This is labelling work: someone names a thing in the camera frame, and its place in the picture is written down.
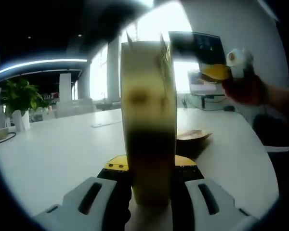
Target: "table surface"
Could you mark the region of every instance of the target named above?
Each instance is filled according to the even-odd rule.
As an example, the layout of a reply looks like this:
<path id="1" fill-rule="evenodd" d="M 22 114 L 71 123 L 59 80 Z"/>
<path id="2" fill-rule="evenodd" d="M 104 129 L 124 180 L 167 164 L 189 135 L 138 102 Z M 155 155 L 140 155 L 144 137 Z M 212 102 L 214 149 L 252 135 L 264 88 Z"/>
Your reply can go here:
<path id="1" fill-rule="evenodd" d="M 2 174 L 29 215 L 61 204 L 109 159 L 126 153 L 121 121 L 121 109 L 41 121 L 0 144 Z M 230 193 L 237 207 L 263 216 L 278 197 L 278 185 L 268 154 L 244 117 L 178 109 L 178 129 L 212 132 L 196 160 L 200 171 Z"/>

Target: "yellow object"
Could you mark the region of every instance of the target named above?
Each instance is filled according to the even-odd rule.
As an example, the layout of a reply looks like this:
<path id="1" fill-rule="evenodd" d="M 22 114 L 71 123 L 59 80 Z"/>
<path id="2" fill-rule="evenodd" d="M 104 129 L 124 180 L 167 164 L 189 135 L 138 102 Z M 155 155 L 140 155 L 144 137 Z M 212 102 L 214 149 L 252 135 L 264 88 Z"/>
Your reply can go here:
<path id="1" fill-rule="evenodd" d="M 194 161 L 189 158 L 175 155 L 175 165 L 176 166 L 190 166 L 196 165 Z M 118 155 L 113 159 L 109 160 L 104 168 L 111 169 L 111 170 L 122 170 L 127 171 L 129 170 L 129 166 L 127 165 L 127 158 L 126 155 Z"/>
<path id="2" fill-rule="evenodd" d="M 229 78 L 227 66 L 223 64 L 206 65 L 202 73 L 216 80 Z"/>

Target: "window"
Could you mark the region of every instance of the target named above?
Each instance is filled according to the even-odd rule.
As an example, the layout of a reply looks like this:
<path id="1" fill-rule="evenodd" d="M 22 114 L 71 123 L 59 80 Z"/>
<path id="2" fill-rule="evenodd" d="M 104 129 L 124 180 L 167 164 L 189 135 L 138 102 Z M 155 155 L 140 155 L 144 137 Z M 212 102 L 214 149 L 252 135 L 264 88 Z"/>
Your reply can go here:
<path id="1" fill-rule="evenodd" d="M 160 34 L 165 41 L 169 41 L 169 31 L 192 31 L 184 8 L 179 1 L 171 1 L 150 11 L 137 21 L 127 26 L 121 36 L 121 43 L 128 42 L 127 34 L 132 41 L 160 41 Z M 189 90 L 188 75 L 186 67 L 198 68 L 198 63 L 175 62 L 175 82 L 177 92 L 187 92 Z"/>
<path id="2" fill-rule="evenodd" d="M 72 100 L 77 99 L 78 99 L 78 81 L 76 81 L 74 86 L 72 87 Z"/>
<path id="3" fill-rule="evenodd" d="M 92 59 L 90 65 L 90 97 L 95 101 L 108 97 L 107 52 L 108 46 L 105 45 Z"/>

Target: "ceiling light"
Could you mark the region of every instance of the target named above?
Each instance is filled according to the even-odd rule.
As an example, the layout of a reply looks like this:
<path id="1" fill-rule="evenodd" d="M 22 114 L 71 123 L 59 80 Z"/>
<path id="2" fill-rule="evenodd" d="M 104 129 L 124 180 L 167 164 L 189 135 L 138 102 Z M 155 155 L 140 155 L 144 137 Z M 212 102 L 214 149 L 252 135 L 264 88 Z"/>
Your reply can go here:
<path id="1" fill-rule="evenodd" d="M 40 60 L 40 61 L 32 61 L 28 63 L 23 63 L 23 64 L 17 64 L 14 66 L 7 67 L 5 69 L 0 70 L 0 73 L 18 68 L 21 66 L 27 66 L 27 65 L 32 65 L 32 64 L 43 64 L 43 63 L 53 63 L 53 62 L 86 62 L 86 59 L 49 59 L 49 60 Z"/>

